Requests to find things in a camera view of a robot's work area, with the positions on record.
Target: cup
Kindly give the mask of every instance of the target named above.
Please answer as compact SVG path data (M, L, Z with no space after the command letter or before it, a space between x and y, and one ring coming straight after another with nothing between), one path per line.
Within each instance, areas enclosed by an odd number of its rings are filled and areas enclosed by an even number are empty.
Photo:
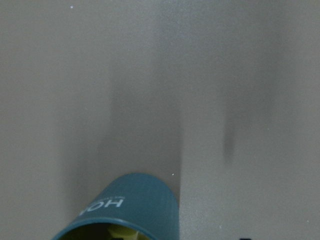
M52 240L179 240L178 203L158 178L126 174Z

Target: teal mug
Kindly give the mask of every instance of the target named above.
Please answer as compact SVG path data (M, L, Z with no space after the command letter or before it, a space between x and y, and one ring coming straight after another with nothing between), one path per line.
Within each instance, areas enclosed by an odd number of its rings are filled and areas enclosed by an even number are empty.
M179 240L178 203L158 178L123 175L52 240Z

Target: blue cup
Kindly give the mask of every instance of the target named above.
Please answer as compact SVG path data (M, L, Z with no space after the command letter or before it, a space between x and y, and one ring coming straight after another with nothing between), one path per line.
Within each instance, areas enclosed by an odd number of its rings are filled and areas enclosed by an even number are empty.
M179 240L179 207L158 178L114 180L52 240Z

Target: gray surface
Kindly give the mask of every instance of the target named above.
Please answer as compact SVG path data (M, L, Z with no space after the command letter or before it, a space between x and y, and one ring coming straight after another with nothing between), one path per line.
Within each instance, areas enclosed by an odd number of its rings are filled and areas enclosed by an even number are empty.
M180 196L182 240L318 240L319 12L2 1L0 239L50 239L139 171Z

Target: plastic cup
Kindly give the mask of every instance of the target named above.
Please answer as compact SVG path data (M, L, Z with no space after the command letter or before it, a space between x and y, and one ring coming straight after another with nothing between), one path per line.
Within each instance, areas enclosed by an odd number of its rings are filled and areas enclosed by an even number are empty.
M179 207L158 178L123 175L52 240L179 240Z

